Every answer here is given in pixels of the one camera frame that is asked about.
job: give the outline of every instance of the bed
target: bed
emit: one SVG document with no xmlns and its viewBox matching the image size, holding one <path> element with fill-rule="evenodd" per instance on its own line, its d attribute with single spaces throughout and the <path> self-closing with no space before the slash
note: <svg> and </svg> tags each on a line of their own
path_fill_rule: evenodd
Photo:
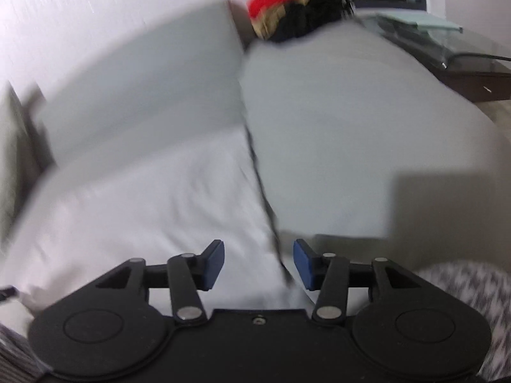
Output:
<svg viewBox="0 0 511 383">
<path fill-rule="evenodd" d="M 55 164 L 16 221 L 0 285 L 37 312 L 131 257 L 160 264 L 214 239 L 226 263 L 201 295 L 209 311 L 310 308 L 297 237 L 361 262 L 511 268 L 511 146 L 474 105 L 353 22 L 247 52 L 240 28 L 228 2 L 211 3 L 48 100 L 34 120 Z M 171 311 L 168 293 L 150 302 Z"/>
</svg>

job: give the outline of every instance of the screw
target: screw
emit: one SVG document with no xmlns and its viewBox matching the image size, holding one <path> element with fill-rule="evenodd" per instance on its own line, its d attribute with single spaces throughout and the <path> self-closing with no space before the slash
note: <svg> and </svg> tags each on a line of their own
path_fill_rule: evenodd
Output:
<svg viewBox="0 0 511 383">
<path fill-rule="evenodd" d="M 336 319 L 342 315 L 342 311 L 330 305 L 326 305 L 324 307 L 318 308 L 316 311 L 318 317 L 323 319 Z"/>
<path fill-rule="evenodd" d="M 254 324 L 254 325 L 265 325 L 266 324 L 266 318 L 264 318 L 264 317 L 255 317 L 252 320 L 252 324 Z"/>
<path fill-rule="evenodd" d="M 183 321 L 191 321 L 202 315 L 202 309 L 198 307 L 183 307 L 177 310 L 177 316 Z"/>
</svg>

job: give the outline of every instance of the white pillow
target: white pillow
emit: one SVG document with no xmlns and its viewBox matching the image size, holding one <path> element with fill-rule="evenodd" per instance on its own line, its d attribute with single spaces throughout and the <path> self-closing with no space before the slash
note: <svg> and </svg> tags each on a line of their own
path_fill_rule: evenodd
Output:
<svg viewBox="0 0 511 383">
<path fill-rule="evenodd" d="M 0 251 L 19 208 L 22 187 L 20 140 L 24 133 L 21 104 L 14 90 L 7 85 L 0 94 Z"/>
<path fill-rule="evenodd" d="M 34 317 L 18 298 L 0 303 L 0 324 L 26 337 Z"/>
<path fill-rule="evenodd" d="M 240 83 L 284 249 L 317 238 L 411 270 L 470 259 L 511 271 L 509 141 L 405 51 L 340 22 L 255 43 Z"/>
</svg>

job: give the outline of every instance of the gray pillow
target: gray pillow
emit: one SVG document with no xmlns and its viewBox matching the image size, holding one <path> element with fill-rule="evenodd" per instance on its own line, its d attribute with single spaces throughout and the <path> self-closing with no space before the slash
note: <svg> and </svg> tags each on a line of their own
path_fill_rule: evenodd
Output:
<svg viewBox="0 0 511 383">
<path fill-rule="evenodd" d="M 46 99 L 39 86 L 34 86 L 28 97 L 22 101 L 22 117 L 38 167 L 37 177 L 31 177 L 29 180 L 29 188 L 33 187 L 43 171 L 55 163 L 44 126 L 38 128 L 33 121 L 33 117 L 45 106 L 45 103 Z"/>
<path fill-rule="evenodd" d="M 343 252 L 356 237 L 363 260 L 370 248 L 408 268 L 461 257 L 511 268 L 499 245 L 511 242 L 511 146 L 403 50 L 341 22 L 253 45 L 240 82 L 284 245 L 338 238 Z"/>
<path fill-rule="evenodd" d="M 40 111 L 56 163 L 190 96 L 229 80 L 237 85 L 242 56 L 228 1 L 145 31 L 76 76 Z"/>
<path fill-rule="evenodd" d="M 21 103 L 10 85 L 0 94 L 0 251 L 22 207 L 26 194 L 40 174 Z"/>
</svg>

